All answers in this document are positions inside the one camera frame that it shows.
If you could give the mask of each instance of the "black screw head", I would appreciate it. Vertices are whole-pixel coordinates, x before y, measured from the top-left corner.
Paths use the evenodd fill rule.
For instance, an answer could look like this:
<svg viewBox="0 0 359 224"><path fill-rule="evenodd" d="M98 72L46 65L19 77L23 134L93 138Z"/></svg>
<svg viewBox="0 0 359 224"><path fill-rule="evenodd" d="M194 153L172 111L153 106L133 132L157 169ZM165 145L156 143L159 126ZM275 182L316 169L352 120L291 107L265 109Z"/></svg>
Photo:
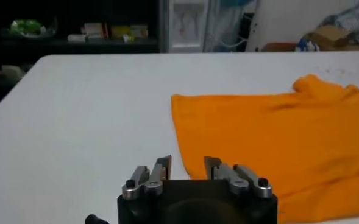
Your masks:
<svg viewBox="0 0 359 224"><path fill-rule="evenodd" d="M267 187L269 186L269 181L266 178L261 177L258 179L258 185L260 187Z"/></svg>
<svg viewBox="0 0 359 224"><path fill-rule="evenodd" d="M126 181L126 188L133 188L136 186L136 181L133 179L129 179Z"/></svg>

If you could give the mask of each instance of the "green object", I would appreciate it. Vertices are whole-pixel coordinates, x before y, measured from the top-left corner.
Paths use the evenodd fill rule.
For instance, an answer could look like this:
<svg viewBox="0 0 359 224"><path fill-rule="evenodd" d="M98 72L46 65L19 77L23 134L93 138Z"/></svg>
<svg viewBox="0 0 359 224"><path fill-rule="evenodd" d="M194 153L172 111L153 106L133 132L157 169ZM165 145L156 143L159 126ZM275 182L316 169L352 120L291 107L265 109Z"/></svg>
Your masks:
<svg viewBox="0 0 359 224"><path fill-rule="evenodd" d="M14 20L10 25L11 33L19 33L19 34L40 34L41 33L41 23L37 20L33 19L22 19L22 20Z"/></svg>

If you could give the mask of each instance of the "table surface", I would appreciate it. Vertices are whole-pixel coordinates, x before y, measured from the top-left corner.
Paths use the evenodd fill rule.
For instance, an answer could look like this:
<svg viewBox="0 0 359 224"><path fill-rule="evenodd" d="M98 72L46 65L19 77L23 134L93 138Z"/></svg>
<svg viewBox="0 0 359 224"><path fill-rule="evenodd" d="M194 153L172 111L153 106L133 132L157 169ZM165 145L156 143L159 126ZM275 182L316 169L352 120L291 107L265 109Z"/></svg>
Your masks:
<svg viewBox="0 0 359 224"><path fill-rule="evenodd" d="M0 223L116 224L137 165L172 155L188 178L172 94L276 94L308 73L359 86L359 52L44 57L0 103Z"/></svg>

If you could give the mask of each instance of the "shelf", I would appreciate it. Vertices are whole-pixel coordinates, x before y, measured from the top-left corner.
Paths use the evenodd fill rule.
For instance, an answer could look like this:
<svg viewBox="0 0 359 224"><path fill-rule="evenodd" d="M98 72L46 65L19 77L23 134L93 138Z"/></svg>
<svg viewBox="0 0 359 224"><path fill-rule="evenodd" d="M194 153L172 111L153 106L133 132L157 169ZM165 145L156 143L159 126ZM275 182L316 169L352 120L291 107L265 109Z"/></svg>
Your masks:
<svg viewBox="0 0 359 224"><path fill-rule="evenodd" d="M120 54L120 53L156 53L156 39L137 39L133 43L116 40L92 40L85 43L67 40L3 40L0 41L0 54Z"/></svg>

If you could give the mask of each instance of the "orange shirt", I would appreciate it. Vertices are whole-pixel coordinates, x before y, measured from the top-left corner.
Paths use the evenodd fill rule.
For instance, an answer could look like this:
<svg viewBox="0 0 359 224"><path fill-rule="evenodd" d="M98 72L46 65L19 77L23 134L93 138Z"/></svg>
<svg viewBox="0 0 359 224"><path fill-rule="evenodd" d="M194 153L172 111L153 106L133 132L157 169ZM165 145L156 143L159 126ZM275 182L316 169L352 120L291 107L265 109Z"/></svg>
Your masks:
<svg viewBox="0 0 359 224"><path fill-rule="evenodd" d="M205 178L204 156L269 179L281 222L359 215L359 89L307 75L295 93L172 96L185 168Z"/></svg>

